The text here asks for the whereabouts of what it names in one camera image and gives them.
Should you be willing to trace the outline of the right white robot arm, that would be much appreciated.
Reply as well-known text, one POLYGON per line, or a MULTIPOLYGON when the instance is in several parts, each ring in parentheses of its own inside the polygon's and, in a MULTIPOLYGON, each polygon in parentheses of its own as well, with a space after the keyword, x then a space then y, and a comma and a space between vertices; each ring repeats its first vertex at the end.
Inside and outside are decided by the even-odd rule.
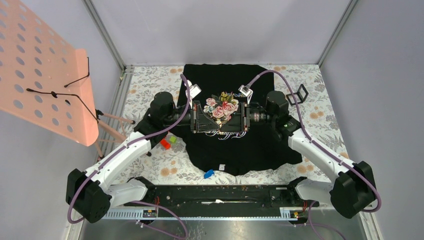
POLYGON ((329 182, 305 178, 294 180, 287 191, 287 201, 293 206, 305 200, 332 205, 345 218, 359 212, 374 213, 382 207, 372 167, 365 161, 347 159, 312 137, 300 119, 289 113, 289 102, 280 91, 270 91, 265 105, 240 102, 230 120, 220 131, 247 132, 255 125, 267 125, 274 139, 309 159, 329 179, 329 182))

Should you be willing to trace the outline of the black floral t-shirt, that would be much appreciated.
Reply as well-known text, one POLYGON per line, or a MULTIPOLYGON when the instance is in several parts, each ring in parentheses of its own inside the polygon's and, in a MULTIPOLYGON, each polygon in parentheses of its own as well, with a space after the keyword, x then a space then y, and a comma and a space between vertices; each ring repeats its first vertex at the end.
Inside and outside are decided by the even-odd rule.
MULTIPOLYGON (((262 66, 247 64, 186 64, 183 75, 201 88, 195 99, 205 110, 213 111, 223 106, 224 109, 215 115, 226 116, 230 107, 221 103, 213 105, 216 98, 233 94, 234 103, 245 102, 239 87, 265 70, 262 66)), ((240 133, 192 133, 189 126, 176 126, 171 133, 182 139, 189 160, 204 172, 223 171, 239 176, 249 171, 276 170, 284 164, 302 162, 302 155, 290 149, 286 140, 277 141, 266 124, 240 133)))

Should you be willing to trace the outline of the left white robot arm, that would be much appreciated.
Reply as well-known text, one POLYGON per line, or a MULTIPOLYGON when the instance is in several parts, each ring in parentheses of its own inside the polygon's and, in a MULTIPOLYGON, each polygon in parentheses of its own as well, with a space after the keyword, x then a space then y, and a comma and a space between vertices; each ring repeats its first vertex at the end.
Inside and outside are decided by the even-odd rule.
POLYGON ((194 133, 220 128, 198 106, 198 101, 188 100, 183 107, 176 108, 169 92, 157 93, 143 119, 119 147, 86 170, 74 169, 69 173, 65 199, 69 205, 68 222, 81 222, 81 219, 72 219, 72 211, 78 212, 82 219, 95 223, 116 206, 133 201, 139 201, 144 206, 152 204, 155 192, 142 181, 133 179, 121 184, 113 184, 113 181, 137 158, 159 144, 168 131, 176 126, 190 126, 194 133))

